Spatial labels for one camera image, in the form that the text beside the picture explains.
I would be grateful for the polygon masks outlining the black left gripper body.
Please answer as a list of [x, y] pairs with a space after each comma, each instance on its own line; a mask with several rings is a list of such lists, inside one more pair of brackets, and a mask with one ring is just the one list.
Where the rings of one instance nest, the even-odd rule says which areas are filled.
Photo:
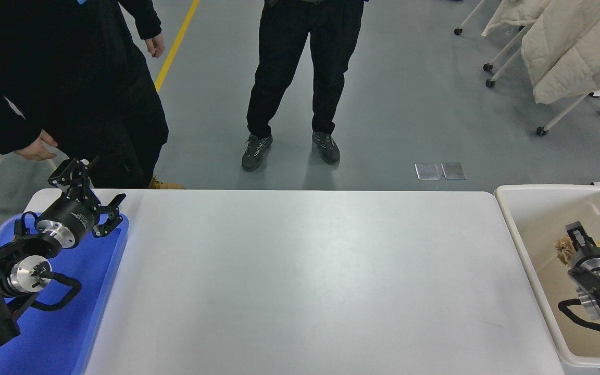
[[79, 245], [95, 225], [95, 216], [88, 206], [60, 198], [40, 215], [40, 233], [53, 237], [60, 245]]

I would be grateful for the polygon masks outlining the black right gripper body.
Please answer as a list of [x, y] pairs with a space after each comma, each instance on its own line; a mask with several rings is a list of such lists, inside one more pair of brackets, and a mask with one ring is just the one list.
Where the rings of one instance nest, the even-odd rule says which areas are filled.
[[600, 268], [600, 247], [598, 246], [578, 246], [575, 247], [574, 254], [570, 261], [571, 268], [569, 274], [577, 274], [581, 271], [593, 271]]

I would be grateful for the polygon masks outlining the person's hand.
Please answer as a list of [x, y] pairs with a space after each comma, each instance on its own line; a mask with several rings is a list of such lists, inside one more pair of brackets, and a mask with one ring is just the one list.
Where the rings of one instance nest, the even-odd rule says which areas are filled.
[[41, 130], [36, 140], [26, 147], [14, 151], [14, 154], [26, 160], [44, 161], [54, 159], [56, 154], [51, 152], [47, 146], [58, 149], [59, 143], [47, 131]]
[[165, 51], [164, 34], [159, 33], [152, 38], [144, 40], [147, 47], [147, 52], [155, 59], [159, 59]]

